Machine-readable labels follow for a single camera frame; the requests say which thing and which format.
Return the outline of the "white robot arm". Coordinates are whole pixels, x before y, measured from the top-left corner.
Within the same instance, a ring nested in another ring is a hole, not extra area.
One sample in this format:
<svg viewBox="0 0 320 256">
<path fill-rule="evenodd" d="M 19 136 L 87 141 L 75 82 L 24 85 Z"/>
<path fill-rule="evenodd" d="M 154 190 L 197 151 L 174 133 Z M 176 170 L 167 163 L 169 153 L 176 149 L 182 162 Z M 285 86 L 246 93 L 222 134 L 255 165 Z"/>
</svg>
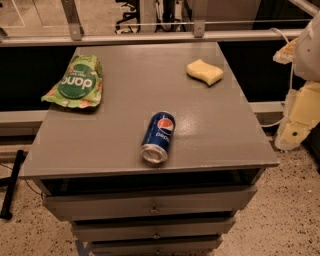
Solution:
<svg viewBox="0 0 320 256">
<path fill-rule="evenodd" d="M 305 80 L 299 90 L 289 90 L 274 142 L 280 150 L 293 150 L 320 122 L 320 13 L 296 39 L 278 50 L 273 60 L 292 63 L 294 74 Z"/>
</svg>

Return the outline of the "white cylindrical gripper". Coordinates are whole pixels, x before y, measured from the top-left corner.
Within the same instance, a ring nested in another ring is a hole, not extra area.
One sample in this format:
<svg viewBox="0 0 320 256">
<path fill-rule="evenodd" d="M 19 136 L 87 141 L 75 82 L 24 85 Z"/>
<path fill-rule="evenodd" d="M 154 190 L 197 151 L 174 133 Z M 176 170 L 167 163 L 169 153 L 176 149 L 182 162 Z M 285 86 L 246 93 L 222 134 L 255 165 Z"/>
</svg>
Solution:
<svg viewBox="0 0 320 256">
<path fill-rule="evenodd" d="M 288 64 L 295 59 L 295 48 L 298 39 L 295 38 L 278 50 L 273 60 L 280 64 Z M 290 113 L 290 120 L 281 121 L 274 145 L 283 151 L 293 150 L 310 134 L 311 129 L 320 122 L 320 83 L 307 81 L 299 89 Z"/>
</svg>

